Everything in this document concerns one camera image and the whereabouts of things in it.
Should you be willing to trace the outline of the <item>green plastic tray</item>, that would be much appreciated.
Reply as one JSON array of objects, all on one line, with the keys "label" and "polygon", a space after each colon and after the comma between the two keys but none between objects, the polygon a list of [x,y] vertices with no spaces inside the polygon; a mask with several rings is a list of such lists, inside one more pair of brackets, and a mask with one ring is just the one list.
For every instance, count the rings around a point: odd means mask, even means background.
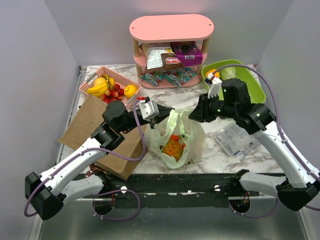
[{"label": "green plastic tray", "polygon": [[[212,69],[218,69],[220,67],[223,67],[225,65],[230,65],[230,64],[241,64],[242,63],[236,59],[228,59],[228,60],[222,60],[222,61],[217,61],[211,64],[208,64],[204,66],[201,70],[201,76],[202,76],[202,81],[204,83],[204,86],[206,87],[207,91],[210,89],[210,86],[205,82],[205,74],[212,70]],[[248,70],[247,68],[243,67],[236,67],[236,73],[235,77],[244,81],[247,85],[248,93],[251,98],[252,103],[265,103],[266,101],[266,95],[261,88],[259,82],[256,80],[256,78],[252,75],[251,71]]]}]

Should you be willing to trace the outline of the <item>silver wrench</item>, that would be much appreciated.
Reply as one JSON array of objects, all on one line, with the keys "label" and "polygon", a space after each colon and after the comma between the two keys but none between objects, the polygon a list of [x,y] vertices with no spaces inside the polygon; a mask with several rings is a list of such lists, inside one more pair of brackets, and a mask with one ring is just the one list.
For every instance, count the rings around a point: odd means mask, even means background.
[{"label": "silver wrench", "polygon": [[246,158],[247,154],[252,150],[254,150],[256,147],[258,147],[259,145],[260,145],[259,141],[252,142],[247,148],[245,148],[242,151],[238,151],[234,156],[238,158],[240,161],[243,161]]}]

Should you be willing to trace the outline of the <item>left colourful candy packet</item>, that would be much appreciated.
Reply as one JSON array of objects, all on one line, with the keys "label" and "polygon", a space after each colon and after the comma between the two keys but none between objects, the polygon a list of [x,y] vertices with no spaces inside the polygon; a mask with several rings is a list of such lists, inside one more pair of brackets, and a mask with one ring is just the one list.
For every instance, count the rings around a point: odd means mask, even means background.
[{"label": "left colourful candy packet", "polygon": [[162,72],[150,72],[141,75],[141,79],[156,87],[163,79],[165,75]]}]

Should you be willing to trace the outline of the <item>yellow banana bunch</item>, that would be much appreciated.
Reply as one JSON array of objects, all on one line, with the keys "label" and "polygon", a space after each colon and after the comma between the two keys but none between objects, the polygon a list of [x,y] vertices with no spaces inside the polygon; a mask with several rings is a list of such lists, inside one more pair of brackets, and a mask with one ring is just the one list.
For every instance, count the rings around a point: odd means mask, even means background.
[{"label": "yellow banana bunch", "polygon": [[109,87],[109,84],[107,82],[103,82],[100,85],[97,85],[97,86],[94,86],[94,87],[87,89],[86,93],[99,98],[102,94],[105,93],[105,91],[108,89],[108,87]]}]

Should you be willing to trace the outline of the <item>colourful candy packet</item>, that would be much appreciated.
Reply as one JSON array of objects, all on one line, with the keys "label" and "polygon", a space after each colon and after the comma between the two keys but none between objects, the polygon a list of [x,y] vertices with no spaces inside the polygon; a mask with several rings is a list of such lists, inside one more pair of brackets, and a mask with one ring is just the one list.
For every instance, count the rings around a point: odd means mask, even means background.
[{"label": "colourful candy packet", "polygon": [[165,75],[162,72],[150,72],[141,75],[141,79],[156,87],[163,79]]},{"label": "colourful candy packet", "polygon": [[166,71],[164,78],[175,87],[180,88],[196,75],[197,73],[190,67],[181,67]]}]

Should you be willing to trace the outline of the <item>purple snack box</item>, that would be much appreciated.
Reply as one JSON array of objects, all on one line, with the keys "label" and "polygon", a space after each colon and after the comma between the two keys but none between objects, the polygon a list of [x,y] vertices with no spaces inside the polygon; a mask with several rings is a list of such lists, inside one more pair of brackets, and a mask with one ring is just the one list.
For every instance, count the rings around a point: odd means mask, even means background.
[{"label": "purple snack box", "polygon": [[184,67],[198,66],[203,61],[203,54],[195,41],[172,42],[171,48]]}]

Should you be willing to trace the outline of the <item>brown Tuba snack bag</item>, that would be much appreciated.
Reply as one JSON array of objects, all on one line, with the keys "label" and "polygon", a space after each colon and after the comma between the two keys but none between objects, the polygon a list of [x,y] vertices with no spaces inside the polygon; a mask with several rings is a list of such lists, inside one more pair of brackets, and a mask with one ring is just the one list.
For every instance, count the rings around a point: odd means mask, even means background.
[{"label": "brown Tuba snack bag", "polygon": [[172,70],[184,67],[181,60],[174,53],[162,53],[161,55],[162,69]]}]

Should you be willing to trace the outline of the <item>red cherry bunch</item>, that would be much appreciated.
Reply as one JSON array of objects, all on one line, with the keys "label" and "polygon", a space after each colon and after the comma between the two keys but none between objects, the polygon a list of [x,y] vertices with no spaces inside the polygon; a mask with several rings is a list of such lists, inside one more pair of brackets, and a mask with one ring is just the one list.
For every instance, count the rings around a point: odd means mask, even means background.
[{"label": "red cherry bunch", "polygon": [[124,89],[120,87],[119,84],[115,84],[111,88],[108,88],[105,92],[102,93],[100,99],[109,104],[113,101],[122,101],[124,98]]}]

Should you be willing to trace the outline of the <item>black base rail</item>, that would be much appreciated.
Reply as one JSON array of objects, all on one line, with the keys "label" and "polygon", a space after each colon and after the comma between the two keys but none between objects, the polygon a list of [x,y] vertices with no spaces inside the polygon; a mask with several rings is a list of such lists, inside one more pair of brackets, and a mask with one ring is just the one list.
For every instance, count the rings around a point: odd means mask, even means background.
[{"label": "black base rail", "polygon": [[102,193],[114,193],[115,208],[229,207],[229,198],[241,199],[246,191],[231,173],[132,174],[126,180],[108,174]]}]

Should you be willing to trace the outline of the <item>orange pineapple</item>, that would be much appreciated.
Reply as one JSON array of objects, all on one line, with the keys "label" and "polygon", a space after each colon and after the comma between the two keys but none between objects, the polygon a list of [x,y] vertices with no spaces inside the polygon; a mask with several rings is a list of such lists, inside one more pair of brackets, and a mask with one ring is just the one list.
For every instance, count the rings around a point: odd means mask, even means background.
[{"label": "orange pineapple", "polygon": [[163,147],[162,152],[170,157],[173,157],[176,162],[180,160],[183,155],[184,148],[179,141],[169,140]]}]

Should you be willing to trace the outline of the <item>orange carrot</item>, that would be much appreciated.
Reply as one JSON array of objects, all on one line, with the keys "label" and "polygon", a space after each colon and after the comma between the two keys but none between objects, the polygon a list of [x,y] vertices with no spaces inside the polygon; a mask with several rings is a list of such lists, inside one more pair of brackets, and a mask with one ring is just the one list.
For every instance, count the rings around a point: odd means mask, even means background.
[{"label": "orange carrot", "polygon": [[169,139],[178,142],[180,140],[180,136],[172,134]]}]

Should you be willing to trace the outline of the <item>light green plastic grocery bag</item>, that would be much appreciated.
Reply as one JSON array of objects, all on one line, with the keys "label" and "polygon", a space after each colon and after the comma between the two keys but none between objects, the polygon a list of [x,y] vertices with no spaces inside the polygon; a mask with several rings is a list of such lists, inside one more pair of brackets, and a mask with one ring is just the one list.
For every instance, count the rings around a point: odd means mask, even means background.
[{"label": "light green plastic grocery bag", "polygon": [[189,119],[191,109],[171,110],[169,116],[152,129],[147,126],[144,139],[148,150],[169,169],[178,169],[202,159],[206,134],[197,121]]}]

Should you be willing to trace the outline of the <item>green cabbage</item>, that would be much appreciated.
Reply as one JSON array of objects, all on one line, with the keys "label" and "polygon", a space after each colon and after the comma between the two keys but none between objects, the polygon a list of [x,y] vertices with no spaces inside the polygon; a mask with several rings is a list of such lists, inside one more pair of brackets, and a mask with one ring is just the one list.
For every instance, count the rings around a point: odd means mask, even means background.
[{"label": "green cabbage", "polygon": [[220,70],[220,77],[222,80],[233,79],[236,77],[237,70],[234,66],[226,67]]}]

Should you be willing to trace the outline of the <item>yellow peach fruit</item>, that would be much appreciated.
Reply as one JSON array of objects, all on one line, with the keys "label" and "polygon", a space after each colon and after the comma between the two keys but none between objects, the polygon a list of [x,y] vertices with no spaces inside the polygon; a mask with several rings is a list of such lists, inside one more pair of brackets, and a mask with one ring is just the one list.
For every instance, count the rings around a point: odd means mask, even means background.
[{"label": "yellow peach fruit", "polygon": [[105,83],[107,80],[104,77],[98,77],[94,80],[93,87],[98,87]]}]

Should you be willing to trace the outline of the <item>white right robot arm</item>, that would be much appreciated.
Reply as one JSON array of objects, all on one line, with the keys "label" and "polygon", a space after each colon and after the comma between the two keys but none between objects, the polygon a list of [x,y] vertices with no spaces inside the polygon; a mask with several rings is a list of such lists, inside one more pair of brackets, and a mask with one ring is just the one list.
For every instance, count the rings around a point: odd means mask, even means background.
[{"label": "white right robot arm", "polygon": [[217,117],[233,119],[267,149],[285,174],[275,177],[241,170],[232,177],[230,191],[236,196],[255,191],[277,197],[292,211],[305,207],[320,191],[319,170],[284,137],[273,112],[263,103],[251,102],[244,81],[232,78],[213,87],[222,90],[223,100],[218,95],[201,94],[189,119],[199,123],[210,123]]}]

